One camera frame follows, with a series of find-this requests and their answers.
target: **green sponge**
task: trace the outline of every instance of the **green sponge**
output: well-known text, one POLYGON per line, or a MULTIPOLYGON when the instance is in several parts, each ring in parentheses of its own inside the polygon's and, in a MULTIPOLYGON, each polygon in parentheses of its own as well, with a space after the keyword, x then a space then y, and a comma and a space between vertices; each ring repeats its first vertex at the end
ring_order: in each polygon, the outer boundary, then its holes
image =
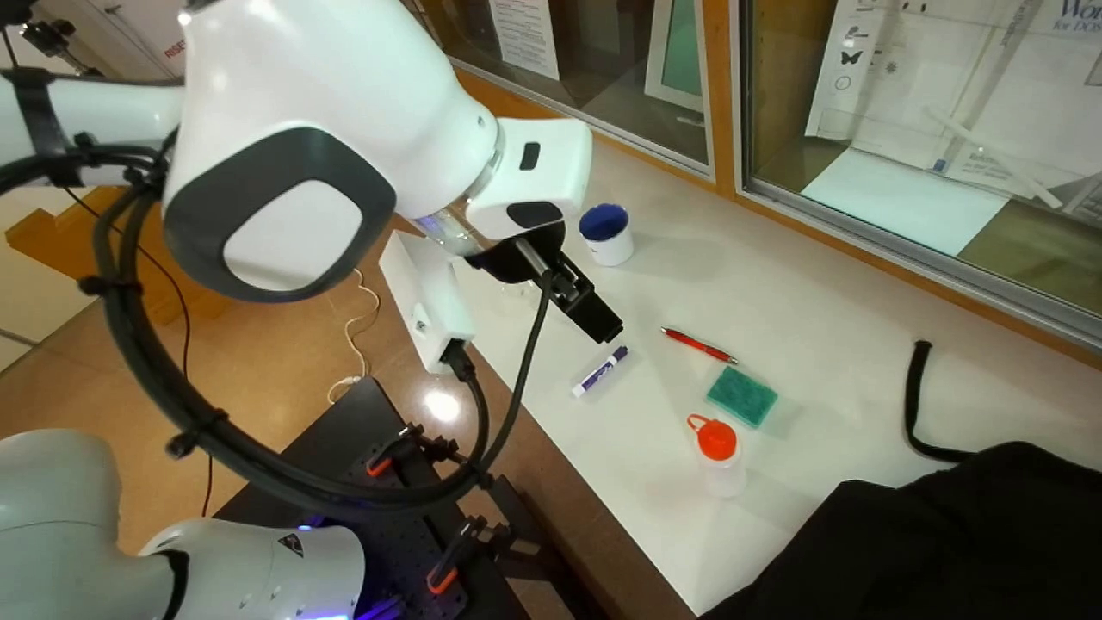
POLYGON ((779 393, 765 384, 755 384, 741 368, 726 366, 719 379, 708 387, 708 404, 731 409, 733 418, 761 427, 769 409, 779 404, 779 393))

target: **white table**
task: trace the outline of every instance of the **white table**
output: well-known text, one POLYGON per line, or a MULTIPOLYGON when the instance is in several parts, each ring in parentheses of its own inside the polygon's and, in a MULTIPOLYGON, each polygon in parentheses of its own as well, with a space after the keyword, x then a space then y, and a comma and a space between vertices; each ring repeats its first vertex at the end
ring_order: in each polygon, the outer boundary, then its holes
MULTIPOLYGON (((594 400, 567 397, 599 348, 552 310, 523 404, 693 614, 755 581, 838 482, 939 470, 903 439, 914 338, 933 341, 925 440, 1022 439, 1102 470, 1102 373, 613 147, 594 151, 599 199, 630 206, 636 255, 599 270, 574 234, 567 255, 623 318, 633 363, 594 400), (684 427, 693 409, 719 412, 703 400, 719 368, 661 329, 722 346, 780 393, 747 434, 751 482, 733 498, 707 493, 684 427)), ((513 384, 536 293, 456 272, 475 346, 513 384)))

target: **red marker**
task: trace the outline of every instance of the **red marker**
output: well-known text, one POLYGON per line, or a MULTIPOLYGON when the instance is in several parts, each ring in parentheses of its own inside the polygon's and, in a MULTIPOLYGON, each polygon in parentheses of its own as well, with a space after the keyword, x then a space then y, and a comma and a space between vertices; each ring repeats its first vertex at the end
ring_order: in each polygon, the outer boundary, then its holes
POLYGON ((707 346, 707 341, 696 341, 696 338, 693 338, 693 334, 684 334, 684 331, 670 331, 670 329, 663 329, 663 334, 667 334, 670 341, 684 346, 684 348, 696 348, 696 353, 703 353, 703 355, 716 358, 716 363, 733 363, 733 355, 731 355, 731 353, 711 348, 711 346, 707 346))

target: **red cap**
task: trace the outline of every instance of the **red cap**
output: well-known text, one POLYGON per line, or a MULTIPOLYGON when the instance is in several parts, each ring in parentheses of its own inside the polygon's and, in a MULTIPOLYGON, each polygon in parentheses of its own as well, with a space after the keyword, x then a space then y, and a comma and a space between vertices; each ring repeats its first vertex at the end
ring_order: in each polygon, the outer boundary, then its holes
POLYGON ((696 427, 696 446, 708 461, 726 461, 735 453, 735 434, 722 422, 707 422, 696 427))

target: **small bottle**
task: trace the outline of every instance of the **small bottle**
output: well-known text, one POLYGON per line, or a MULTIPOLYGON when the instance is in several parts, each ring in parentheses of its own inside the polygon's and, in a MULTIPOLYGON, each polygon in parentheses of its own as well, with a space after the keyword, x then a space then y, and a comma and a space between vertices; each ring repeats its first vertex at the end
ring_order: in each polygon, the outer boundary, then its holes
POLYGON ((726 422, 689 412, 698 448, 703 482, 716 495, 735 495, 745 473, 735 470, 735 430, 726 422))

